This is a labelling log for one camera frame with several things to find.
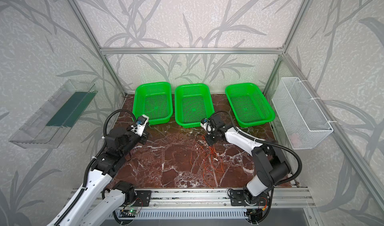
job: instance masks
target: marble surface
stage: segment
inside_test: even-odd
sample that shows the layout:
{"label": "marble surface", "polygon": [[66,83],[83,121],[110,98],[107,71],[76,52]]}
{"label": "marble surface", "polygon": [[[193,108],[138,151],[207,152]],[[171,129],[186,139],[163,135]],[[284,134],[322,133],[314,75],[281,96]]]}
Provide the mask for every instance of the marble surface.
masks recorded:
{"label": "marble surface", "polygon": [[[134,95],[128,95],[123,108],[132,110],[133,100]],[[212,94],[212,101],[215,111],[231,110],[224,94]],[[227,115],[222,117],[230,121]],[[127,113],[121,113],[115,127],[127,127],[131,122]],[[258,138],[273,138],[269,123],[244,130]],[[147,143],[131,151],[132,160],[120,169],[111,186],[124,180],[137,188],[234,188],[253,178],[252,157],[245,151],[224,141],[209,148],[202,128],[183,128],[174,115],[169,123],[150,125],[147,131]]]}

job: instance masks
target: white wire mesh basket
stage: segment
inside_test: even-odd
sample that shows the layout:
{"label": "white wire mesh basket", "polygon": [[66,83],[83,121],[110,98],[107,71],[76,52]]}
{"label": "white wire mesh basket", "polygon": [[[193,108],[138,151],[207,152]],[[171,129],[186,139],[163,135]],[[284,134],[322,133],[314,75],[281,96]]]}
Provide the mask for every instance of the white wire mesh basket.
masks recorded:
{"label": "white wire mesh basket", "polygon": [[293,149],[314,148],[333,132],[315,99],[297,77],[281,78],[272,102]]}

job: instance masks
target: perforated basket bottom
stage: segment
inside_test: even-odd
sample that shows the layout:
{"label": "perforated basket bottom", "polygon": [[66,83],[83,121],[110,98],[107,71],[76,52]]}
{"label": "perforated basket bottom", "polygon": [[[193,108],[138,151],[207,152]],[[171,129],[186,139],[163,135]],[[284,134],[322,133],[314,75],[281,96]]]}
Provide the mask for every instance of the perforated basket bottom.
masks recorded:
{"label": "perforated basket bottom", "polygon": [[202,96],[184,97],[182,104],[183,123],[196,123],[207,117]]}
{"label": "perforated basket bottom", "polygon": [[231,100],[238,118],[243,123],[253,123],[263,120],[250,96],[231,97]]}
{"label": "perforated basket bottom", "polygon": [[144,114],[150,119],[166,118],[168,116],[166,94],[148,96],[145,98],[144,105]]}

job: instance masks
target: wallpaper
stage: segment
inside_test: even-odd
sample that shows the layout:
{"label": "wallpaper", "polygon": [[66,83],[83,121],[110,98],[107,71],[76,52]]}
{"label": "wallpaper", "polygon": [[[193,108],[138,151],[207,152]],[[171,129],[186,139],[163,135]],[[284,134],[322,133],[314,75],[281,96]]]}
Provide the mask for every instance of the wallpaper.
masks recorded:
{"label": "wallpaper", "polygon": [[281,47],[302,0],[77,0],[102,47]]}
{"label": "wallpaper", "polygon": [[[274,110],[271,98],[282,77],[293,77],[285,62],[280,65],[266,94]],[[273,126],[279,143],[290,147],[277,114]],[[325,226],[384,225],[384,214],[345,159],[332,134],[313,149],[295,150],[295,152],[303,163],[303,170],[298,177],[300,186],[310,189]],[[297,169],[295,158],[288,155],[288,159],[295,171]]]}
{"label": "wallpaper", "polygon": [[314,0],[288,49],[384,183],[384,0]]}
{"label": "wallpaper", "polygon": [[116,54],[108,55],[128,93],[150,82],[179,85],[204,83],[211,93],[223,94],[230,84],[252,82],[264,89],[275,54]]}
{"label": "wallpaper", "polygon": [[[122,96],[64,0],[0,0],[0,224],[46,225],[79,187]],[[57,149],[9,138],[68,79],[98,93]]]}

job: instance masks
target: green plastic basket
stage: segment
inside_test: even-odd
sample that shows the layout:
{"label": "green plastic basket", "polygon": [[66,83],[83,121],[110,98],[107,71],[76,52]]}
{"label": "green plastic basket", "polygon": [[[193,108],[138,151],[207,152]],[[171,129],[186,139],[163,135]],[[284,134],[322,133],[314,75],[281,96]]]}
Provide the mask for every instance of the green plastic basket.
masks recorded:
{"label": "green plastic basket", "polygon": [[170,84],[158,82],[137,87],[133,101],[133,114],[136,118],[145,114],[149,117],[150,124],[169,122],[173,114]]}
{"label": "green plastic basket", "polygon": [[182,127],[200,127],[200,121],[209,118],[214,111],[207,85],[185,84],[175,89],[175,119]]}
{"label": "green plastic basket", "polygon": [[232,84],[225,88],[225,94],[240,127],[260,125],[275,119],[275,112],[257,85]]}

